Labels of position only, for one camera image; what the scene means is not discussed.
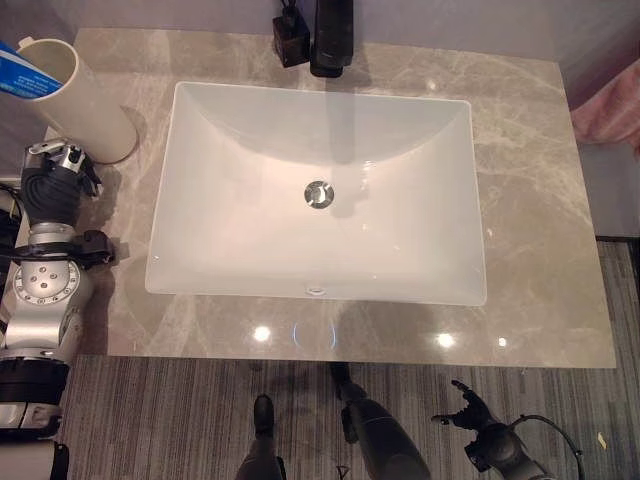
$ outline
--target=faucet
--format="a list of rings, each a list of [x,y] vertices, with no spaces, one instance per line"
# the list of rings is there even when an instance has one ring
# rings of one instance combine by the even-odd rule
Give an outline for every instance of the faucet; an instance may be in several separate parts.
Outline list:
[[[353,58],[353,0],[316,0],[311,73],[337,78]]]

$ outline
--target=pink towel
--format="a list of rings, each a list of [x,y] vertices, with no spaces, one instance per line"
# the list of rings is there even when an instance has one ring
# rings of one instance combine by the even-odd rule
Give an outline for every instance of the pink towel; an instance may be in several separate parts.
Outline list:
[[[571,112],[581,143],[629,142],[640,154],[640,60]]]

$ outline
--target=vanity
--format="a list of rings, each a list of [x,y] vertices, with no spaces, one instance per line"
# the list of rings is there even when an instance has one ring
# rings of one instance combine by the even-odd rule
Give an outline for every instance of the vanity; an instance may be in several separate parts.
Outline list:
[[[92,270],[96,293],[86,313],[84,353],[615,367],[598,252],[557,64],[365,44],[356,47],[341,78],[320,79],[308,65],[282,68],[268,36],[82,28],[75,46],[139,133],[129,158],[98,167],[104,193],[81,211],[77,230],[101,229],[120,243],[121,252],[117,265]],[[461,305],[328,299],[324,286],[313,283],[307,285],[309,295],[293,296],[313,296],[316,289],[318,298],[149,293],[147,258],[179,82],[469,105],[486,303],[477,284],[475,296]],[[201,159],[187,154],[182,162],[188,170]],[[316,179],[303,180],[301,202],[305,186]],[[321,193],[317,199],[325,198],[327,192]],[[189,213],[178,197],[171,211]],[[203,204],[198,215],[210,212]],[[193,245],[199,234],[181,228],[172,233],[174,241],[184,237],[185,245]],[[155,278],[170,273],[171,264],[165,265]]]

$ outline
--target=sink basin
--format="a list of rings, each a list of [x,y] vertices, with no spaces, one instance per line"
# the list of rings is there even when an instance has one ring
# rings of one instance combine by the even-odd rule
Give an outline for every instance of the sink basin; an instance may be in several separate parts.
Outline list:
[[[178,83],[146,288],[483,304],[469,103]]]

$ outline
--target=toothpaste tube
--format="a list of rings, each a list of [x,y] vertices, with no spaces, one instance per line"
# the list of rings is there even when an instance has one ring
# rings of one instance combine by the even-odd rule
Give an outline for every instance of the toothpaste tube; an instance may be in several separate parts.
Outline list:
[[[62,84],[0,42],[0,90],[21,98],[38,98]]]

